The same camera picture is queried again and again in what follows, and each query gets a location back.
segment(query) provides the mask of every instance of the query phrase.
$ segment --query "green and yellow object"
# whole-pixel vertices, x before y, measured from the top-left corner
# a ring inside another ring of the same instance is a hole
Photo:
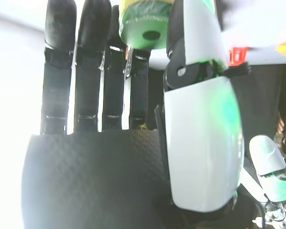
[[[120,36],[134,49],[166,47],[167,23],[174,0],[122,0]]]

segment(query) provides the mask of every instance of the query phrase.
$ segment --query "black rubber pad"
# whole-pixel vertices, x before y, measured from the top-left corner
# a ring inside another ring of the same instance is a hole
[[[157,131],[31,138],[22,176],[25,229],[163,229],[169,195]]]

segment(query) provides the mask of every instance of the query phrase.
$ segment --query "red plastic clip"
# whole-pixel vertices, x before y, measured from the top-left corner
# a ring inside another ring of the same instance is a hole
[[[238,66],[245,62],[248,47],[230,50],[230,66]]]

